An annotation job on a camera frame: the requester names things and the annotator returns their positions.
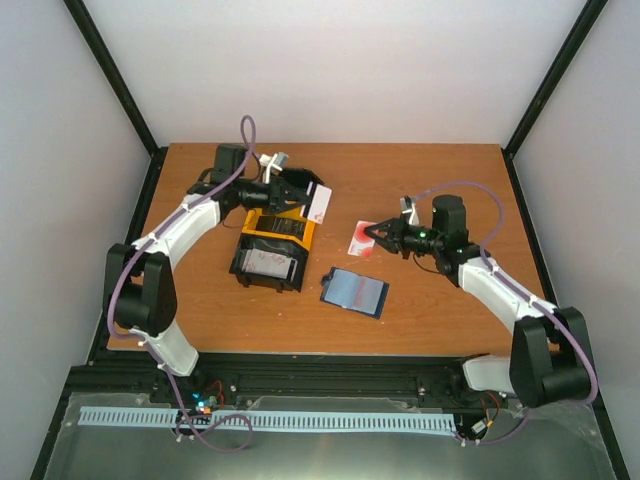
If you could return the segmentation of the silver credit card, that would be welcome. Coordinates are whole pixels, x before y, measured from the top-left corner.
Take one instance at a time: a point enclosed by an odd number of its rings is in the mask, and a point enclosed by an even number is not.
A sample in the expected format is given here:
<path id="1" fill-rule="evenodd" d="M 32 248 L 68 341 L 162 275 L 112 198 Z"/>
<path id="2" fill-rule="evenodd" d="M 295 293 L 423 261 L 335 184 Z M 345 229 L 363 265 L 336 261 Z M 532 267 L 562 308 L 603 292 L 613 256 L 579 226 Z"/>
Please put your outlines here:
<path id="1" fill-rule="evenodd" d="M 322 224 L 332 197 L 332 190 L 314 183 L 311 187 L 311 203 L 305 209 L 305 218 L 316 224 Z"/>

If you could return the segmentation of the white red cards stack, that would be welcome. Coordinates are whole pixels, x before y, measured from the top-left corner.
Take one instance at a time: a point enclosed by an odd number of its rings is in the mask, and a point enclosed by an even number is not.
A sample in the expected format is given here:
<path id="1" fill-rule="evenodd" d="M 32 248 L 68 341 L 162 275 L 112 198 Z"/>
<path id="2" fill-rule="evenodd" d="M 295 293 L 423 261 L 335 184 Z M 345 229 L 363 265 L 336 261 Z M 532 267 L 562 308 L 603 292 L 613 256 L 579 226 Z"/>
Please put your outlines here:
<path id="1" fill-rule="evenodd" d="M 296 268 L 297 260 L 293 257 L 259 249 L 248 250 L 242 264 L 243 272 L 282 280 L 294 274 Z"/>

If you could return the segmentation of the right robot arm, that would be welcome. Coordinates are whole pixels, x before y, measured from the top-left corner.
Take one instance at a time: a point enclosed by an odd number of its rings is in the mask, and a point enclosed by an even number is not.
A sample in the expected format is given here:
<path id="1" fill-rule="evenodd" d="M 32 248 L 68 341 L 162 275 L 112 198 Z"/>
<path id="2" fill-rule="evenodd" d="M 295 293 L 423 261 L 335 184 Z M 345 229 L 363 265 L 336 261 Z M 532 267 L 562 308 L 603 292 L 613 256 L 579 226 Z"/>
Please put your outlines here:
<path id="1" fill-rule="evenodd" d="M 404 258 L 432 257 L 438 274 L 480 301 L 512 335 L 509 356 L 479 355 L 462 362 L 465 386 L 513 395 L 529 408 L 593 402 L 598 381 L 581 312 L 539 298 L 472 242 L 461 197 L 435 197 L 430 226 L 418 225 L 412 198 L 402 204 L 399 217 L 366 227 L 365 235 Z"/>

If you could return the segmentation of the blue leather card holder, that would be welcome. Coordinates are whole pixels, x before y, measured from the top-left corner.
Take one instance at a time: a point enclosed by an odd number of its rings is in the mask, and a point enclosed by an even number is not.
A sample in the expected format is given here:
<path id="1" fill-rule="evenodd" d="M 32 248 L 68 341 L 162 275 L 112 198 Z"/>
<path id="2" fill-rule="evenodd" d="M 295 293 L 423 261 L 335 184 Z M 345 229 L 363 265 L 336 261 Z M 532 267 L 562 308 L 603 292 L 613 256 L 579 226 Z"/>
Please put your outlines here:
<path id="1" fill-rule="evenodd" d="M 328 303 L 342 309 L 352 311 L 361 315 L 365 315 L 370 318 L 379 319 L 382 315 L 386 298 L 389 291 L 389 284 L 385 284 L 377 310 L 373 314 L 362 312 L 354 306 L 354 299 L 356 297 L 360 281 L 363 278 L 374 279 L 365 275 L 360 275 L 344 269 L 332 267 L 328 274 L 326 274 L 322 281 L 322 293 L 320 300 L 324 303 Z"/>

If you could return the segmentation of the yellow bin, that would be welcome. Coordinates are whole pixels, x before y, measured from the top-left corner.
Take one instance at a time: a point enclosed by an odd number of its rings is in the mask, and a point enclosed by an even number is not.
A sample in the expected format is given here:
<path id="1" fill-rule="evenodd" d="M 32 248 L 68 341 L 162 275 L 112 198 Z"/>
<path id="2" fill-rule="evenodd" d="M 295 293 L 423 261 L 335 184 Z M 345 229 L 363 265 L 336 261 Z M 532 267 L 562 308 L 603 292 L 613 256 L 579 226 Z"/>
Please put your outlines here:
<path id="1" fill-rule="evenodd" d="M 290 241 L 310 252 L 316 224 L 304 218 L 301 213 L 302 208 L 279 214 L 268 214 L 262 208 L 252 209 L 247 213 L 241 233 L 271 240 Z"/>

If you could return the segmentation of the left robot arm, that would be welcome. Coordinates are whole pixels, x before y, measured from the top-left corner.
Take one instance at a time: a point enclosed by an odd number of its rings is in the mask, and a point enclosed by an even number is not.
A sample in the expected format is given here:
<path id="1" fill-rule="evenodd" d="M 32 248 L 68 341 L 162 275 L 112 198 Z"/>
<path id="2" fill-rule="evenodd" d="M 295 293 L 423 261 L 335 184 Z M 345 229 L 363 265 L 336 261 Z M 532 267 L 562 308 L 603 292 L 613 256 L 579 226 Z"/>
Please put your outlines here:
<path id="1" fill-rule="evenodd" d="M 286 164 L 283 152 L 258 155 L 250 145 L 221 144 L 212 167 L 158 226 L 106 256 L 103 311 L 115 338 L 135 338 L 174 377 L 186 402 L 201 400 L 208 378 L 177 320 L 174 269 L 237 208 L 247 212 L 230 272 L 245 286 L 279 292 L 302 287 L 316 223 L 330 191 L 312 171 Z"/>

